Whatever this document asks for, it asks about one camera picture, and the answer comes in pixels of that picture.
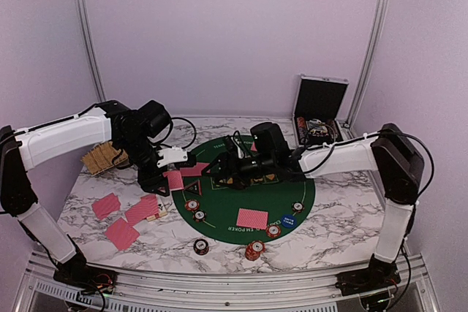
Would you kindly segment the red card pile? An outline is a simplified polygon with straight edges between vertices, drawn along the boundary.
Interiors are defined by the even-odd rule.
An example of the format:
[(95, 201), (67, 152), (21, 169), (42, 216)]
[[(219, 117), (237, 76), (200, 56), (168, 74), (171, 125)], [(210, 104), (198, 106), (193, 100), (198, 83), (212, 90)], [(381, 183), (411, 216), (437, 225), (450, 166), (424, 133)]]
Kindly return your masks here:
[(105, 235), (119, 251), (124, 251), (139, 238), (140, 233), (123, 218), (119, 218), (107, 228)]
[(118, 197), (114, 193), (110, 193), (107, 196), (94, 202), (91, 206), (94, 214), (98, 220), (107, 218), (112, 212), (120, 210), (121, 203)]

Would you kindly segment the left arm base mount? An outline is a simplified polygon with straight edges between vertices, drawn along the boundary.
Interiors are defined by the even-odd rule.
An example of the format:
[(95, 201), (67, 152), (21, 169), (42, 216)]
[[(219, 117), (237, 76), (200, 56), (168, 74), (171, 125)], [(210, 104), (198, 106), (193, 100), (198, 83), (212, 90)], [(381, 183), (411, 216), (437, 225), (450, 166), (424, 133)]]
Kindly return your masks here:
[(98, 267), (85, 267), (84, 270), (73, 273), (56, 270), (53, 279), (63, 284), (85, 289), (88, 292), (98, 288), (101, 292), (111, 293), (114, 290), (117, 272)]

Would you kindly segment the red playing card deck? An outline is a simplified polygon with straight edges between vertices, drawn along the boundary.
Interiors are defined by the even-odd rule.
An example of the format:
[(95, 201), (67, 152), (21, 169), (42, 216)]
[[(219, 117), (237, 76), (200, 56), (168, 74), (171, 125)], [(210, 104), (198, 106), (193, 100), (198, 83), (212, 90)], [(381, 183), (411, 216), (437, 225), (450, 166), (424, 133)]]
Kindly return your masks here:
[(159, 214), (158, 200), (155, 194), (145, 195), (140, 201), (125, 212), (127, 223), (134, 226), (142, 220)]

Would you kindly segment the black poker chip stack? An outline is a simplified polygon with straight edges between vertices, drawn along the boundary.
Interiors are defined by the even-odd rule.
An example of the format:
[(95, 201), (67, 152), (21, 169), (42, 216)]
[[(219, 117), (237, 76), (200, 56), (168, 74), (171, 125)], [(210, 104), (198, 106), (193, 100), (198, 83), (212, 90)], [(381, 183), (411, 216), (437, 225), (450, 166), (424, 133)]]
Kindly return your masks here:
[(205, 239), (196, 239), (193, 249), (197, 255), (204, 256), (209, 252), (209, 244)]

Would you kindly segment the red card pile front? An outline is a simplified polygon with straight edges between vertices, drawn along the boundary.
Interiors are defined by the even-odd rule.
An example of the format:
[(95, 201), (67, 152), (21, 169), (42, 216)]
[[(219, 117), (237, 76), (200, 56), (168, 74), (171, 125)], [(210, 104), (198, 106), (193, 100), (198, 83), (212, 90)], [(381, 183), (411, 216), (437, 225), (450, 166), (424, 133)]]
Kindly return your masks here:
[(105, 235), (119, 251), (124, 251), (139, 238), (140, 233), (123, 218), (119, 218), (107, 228)]

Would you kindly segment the red playing card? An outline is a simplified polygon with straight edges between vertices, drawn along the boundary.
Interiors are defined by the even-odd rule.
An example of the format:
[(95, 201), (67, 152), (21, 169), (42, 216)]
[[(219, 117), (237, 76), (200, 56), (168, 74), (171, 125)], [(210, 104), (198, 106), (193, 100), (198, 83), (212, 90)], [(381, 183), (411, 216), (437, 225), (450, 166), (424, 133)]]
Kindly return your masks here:
[(179, 170), (170, 170), (164, 172), (163, 175), (167, 179), (169, 190), (180, 191), (184, 188), (184, 181)]

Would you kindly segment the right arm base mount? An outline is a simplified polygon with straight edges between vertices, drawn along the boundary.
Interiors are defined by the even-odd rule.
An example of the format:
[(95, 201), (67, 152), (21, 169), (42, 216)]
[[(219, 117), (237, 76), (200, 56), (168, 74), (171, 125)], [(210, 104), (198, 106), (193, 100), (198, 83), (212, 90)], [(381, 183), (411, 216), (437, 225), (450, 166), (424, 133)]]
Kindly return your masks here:
[(382, 275), (381, 272), (374, 272), (368, 268), (339, 273), (336, 278), (335, 287), (341, 291), (342, 296), (371, 292), (401, 283), (398, 273)]

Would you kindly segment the red poker chip stack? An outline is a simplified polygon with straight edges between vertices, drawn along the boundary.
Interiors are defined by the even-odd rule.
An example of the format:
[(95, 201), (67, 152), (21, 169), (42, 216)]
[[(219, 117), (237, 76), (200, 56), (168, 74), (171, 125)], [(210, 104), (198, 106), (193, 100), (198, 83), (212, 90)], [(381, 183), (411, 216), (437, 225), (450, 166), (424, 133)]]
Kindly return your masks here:
[(265, 250), (264, 242), (260, 240), (254, 240), (246, 247), (245, 257), (249, 261), (255, 261), (260, 258), (264, 250)]

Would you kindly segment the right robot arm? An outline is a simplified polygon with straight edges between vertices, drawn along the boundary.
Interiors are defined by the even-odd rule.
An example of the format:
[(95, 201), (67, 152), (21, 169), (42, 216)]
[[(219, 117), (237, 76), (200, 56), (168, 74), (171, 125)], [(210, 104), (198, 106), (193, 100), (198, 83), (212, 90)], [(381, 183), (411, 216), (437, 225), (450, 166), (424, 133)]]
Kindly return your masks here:
[(384, 187), (385, 214), (377, 246), (369, 266), (361, 271), (362, 282), (376, 289), (396, 269), (396, 258), (415, 217), (424, 159), (413, 145), (417, 138), (394, 123), (353, 140), (322, 147), (289, 148), (278, 124), (259, 123), (250, 130), (256, 147), (253, 156), (238, 155), (231, 136), (224, 137), (226, 150), (202, 171), (215, 183), (243, 190), (256, 178), (267, 174), (294, 182), (344, 172), (378, 172)]

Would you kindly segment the black triangular dealer button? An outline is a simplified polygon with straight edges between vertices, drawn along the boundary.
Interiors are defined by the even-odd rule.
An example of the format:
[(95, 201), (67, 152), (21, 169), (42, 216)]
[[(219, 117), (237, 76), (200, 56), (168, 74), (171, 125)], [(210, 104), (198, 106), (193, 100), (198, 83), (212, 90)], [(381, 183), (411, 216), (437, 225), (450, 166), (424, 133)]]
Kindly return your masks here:
[(200, 180), (196, 180), (184, 187), (184, 191), (201, 197), (203, 195)]

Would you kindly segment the blue small blind button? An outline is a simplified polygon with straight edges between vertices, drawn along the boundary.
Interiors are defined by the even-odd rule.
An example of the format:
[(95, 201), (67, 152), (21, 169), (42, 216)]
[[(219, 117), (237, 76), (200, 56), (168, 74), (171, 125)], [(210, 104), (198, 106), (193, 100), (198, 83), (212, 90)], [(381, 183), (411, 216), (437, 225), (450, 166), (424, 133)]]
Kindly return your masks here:
[(281, 218), (281, 224), (284, 228), (295, 228), (297, 226), (297, 223), (297, 218), (294, 215), (283, 215)]

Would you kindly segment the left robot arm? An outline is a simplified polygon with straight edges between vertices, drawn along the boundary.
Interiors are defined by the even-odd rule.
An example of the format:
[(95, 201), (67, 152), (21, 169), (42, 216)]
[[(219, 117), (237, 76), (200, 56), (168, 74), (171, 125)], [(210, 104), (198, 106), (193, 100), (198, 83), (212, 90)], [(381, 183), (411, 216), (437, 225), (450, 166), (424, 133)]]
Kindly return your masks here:
[(87, 286), (99, 271), (88, 266), (82, 251), (41, 206), (27, 172), (57, 156), (110, 141), (137, 167), (144, 189), (158, 187), (161, 158), (152, 139), (170, 124), (169, 113), (154, 100), (137, 110), (110, 100), (38, 126), (1, 128), (1, 207), (56, 260), (60, 280)]

